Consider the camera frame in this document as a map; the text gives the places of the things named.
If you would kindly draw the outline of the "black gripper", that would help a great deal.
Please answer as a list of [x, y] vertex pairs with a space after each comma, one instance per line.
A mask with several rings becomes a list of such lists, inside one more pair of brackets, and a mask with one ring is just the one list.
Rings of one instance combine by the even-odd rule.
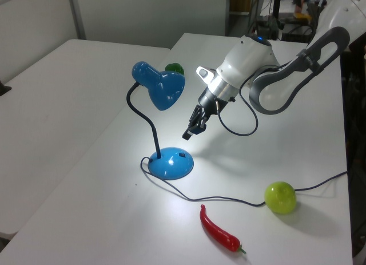
[[189, 140], [193, 135], [199, 135], [206, 130], [206, 121], [211, 115], [218, 115], [216, 96], [209, 90], [204, 90], [198, 98], [198, 104], [189, 119], [189, 124], [182, 138]]

